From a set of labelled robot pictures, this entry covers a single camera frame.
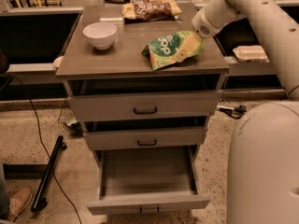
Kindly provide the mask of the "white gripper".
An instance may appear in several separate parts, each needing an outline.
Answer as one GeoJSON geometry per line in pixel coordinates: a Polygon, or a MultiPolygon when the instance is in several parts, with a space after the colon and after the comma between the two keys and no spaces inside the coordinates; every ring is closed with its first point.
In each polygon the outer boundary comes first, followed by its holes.
{"type": "MultiPolygon", "coordinates": [[[[192,18],[192,28],[200,37],[204,39],[208,39],[216,35],[222,29],[221,26],[217,27],[208,20],[206,9],[204,7],[202,7],[192,18]]],[[[202,39],[197,34],[191,33],[184,38],[176,55],[179,62],[182,62],[186,58],[191,57],[199,52],[202,45],[202,39]]]]}

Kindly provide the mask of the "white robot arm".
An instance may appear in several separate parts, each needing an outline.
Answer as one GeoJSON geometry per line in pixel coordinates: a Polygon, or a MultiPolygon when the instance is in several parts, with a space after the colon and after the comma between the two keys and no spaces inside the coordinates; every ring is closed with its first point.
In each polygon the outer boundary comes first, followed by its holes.
{"type": "Polygon", "coordinates": [[[299,24],[273,0],[211,0],[192,19],[203,38],[245,17],[286,101],[258,105],[233,132],[227,224],[299,224],[299,24]]]}

